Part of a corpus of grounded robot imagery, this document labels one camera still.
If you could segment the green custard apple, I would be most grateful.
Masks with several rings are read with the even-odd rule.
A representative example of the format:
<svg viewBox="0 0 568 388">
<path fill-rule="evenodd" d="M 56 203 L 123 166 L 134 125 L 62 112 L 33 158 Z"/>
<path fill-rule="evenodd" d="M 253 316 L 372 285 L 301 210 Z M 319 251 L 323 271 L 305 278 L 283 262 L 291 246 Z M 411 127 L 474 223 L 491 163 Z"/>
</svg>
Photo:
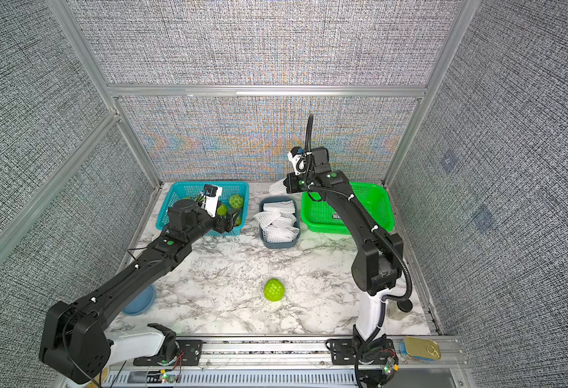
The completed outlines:
<svg viewBox="0 0 568 388">
<path fill-rule="evenodd" d="M 278 279 L 272 278 L 266 282 L 264 287 L 264 297 L 270 302 L 281 301 L 286 294 L 284 284 Z"/>
</svg>

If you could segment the white foam net sleeve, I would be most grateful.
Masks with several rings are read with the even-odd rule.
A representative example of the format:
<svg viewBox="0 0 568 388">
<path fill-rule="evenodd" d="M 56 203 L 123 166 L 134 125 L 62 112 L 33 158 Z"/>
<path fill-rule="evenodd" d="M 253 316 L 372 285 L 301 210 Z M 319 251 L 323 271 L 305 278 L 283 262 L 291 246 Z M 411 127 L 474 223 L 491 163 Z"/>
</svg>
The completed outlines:
<svg viewBox="0 0 568 388">
<path fill-rule="evenodd" d="M 285 179 L 278 180 L 269 186 L 269 193 L 271 195 L 284 195 L 287 194 L 287 186 L 284 184 Z"/>
</svg>

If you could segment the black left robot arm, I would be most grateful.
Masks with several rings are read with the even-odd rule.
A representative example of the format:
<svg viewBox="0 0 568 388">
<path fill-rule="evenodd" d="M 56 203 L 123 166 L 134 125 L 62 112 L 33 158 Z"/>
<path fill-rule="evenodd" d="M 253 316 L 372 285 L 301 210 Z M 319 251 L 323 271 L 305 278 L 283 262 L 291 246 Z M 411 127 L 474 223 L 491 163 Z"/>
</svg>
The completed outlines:
<svg viewBox="0 0 568 388">
<path fill-rule="evenodd" d="M 158 323 L 108 337 L 106 329 L 148 286 L 179 266 L 192 245 L 210 231 L 233 230 L 238 213 L 209 213 L 194 200 L 182 199 L 168 210 L 169 223 L 135 263 L 71 304 L 55 303 L 44 323 L 40 361 L 78 386 L 94 383 L 107 366 L 135 358 L 164 365 L 180 356 L 177 334 Z"/>
</svg>

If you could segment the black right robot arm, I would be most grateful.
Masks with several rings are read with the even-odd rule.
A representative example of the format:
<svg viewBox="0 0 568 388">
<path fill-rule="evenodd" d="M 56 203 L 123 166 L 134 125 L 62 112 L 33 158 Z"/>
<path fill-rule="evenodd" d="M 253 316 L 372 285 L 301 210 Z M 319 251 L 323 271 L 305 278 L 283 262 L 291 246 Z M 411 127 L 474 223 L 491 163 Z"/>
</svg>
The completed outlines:
<svg viewBox="0 0 568 388">
<path fill-rule="evenodd" d="M 358 248 L 351 274 L 363 293 L 354 326 L 357 350 L 361 352 L 378 336 L 387 302 L 407 302 L 413 293 L 402 239 L 398 234 L 389 234 L 370 215 L 347 176 L 331 168 L 326 148 L 295 146 L 287 158 L 293 167 L 284 179 L 287 192 L 318 195 L 320 201 L 336 211 Z"/>
</svg>

